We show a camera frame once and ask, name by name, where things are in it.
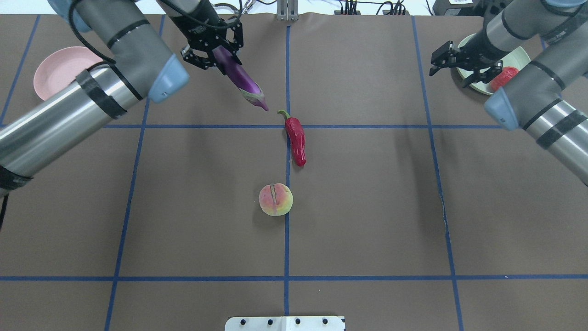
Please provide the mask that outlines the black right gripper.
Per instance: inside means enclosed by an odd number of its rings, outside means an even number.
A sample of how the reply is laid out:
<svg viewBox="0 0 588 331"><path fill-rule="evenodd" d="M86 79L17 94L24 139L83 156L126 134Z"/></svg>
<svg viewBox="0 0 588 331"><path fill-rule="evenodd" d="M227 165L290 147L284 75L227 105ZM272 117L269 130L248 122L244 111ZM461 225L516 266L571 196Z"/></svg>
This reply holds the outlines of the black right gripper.
<svg viewBox="0 0 588 331"><path fill-rule="evenodd" d="M483 63L481 59L475 59L466 50L454 46L451 40L445 42L432 53L430 64L432 65L429 69L431 77L443 68L461 68L471 72L468 77L464 78L462 82L463 88L478 82L489 83L503 69L501 59Z"/></svg>

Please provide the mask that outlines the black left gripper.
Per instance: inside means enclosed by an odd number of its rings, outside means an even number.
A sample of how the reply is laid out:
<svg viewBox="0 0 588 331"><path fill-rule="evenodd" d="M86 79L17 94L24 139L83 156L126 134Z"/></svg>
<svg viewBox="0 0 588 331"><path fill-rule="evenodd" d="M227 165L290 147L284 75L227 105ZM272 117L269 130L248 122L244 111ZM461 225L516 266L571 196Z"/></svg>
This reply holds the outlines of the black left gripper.
<svg viewBox="0 0 588 331"><path fill-rule="evenodd" d="M181 18L181 32L187 39L181 51L184 61L204 70L211 67L224 70L228 59L242 64L237 56L244 44L242 22L236 16L228 21L221 18L219 22L219 28L211 28L187 17Z"/></svg>

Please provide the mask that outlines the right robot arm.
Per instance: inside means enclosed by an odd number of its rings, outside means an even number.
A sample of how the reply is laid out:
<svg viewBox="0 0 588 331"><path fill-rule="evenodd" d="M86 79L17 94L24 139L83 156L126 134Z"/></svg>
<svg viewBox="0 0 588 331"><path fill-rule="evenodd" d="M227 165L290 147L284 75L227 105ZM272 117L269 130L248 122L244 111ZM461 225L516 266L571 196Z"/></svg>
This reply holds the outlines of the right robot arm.
<svg viewBox="0 0 588 331"><path fill-rule="evenodd" d="M443 68L470 71L463 87L490 82L503 59L540 36L547 48L485 102L506 130L521 128L583 183L588 182L587 115L561 92L588 71L585 0L481 0L483 27L462 47L448 41L432 54L429 75Z"/></svg>

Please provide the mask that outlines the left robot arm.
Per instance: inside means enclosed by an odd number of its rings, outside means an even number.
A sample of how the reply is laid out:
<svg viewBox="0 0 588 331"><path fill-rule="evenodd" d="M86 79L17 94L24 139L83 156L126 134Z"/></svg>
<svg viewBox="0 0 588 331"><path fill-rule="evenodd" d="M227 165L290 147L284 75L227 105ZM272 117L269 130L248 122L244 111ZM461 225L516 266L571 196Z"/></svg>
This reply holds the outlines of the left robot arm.
<svg viewBox="0 0 588 331"><path fill-rule="evenodd" d="M8 197L47 165L144 98L160 103L189 76L134 0L51 0L75 35L94 31L112 52L1 130L1 215Z"/></svg>

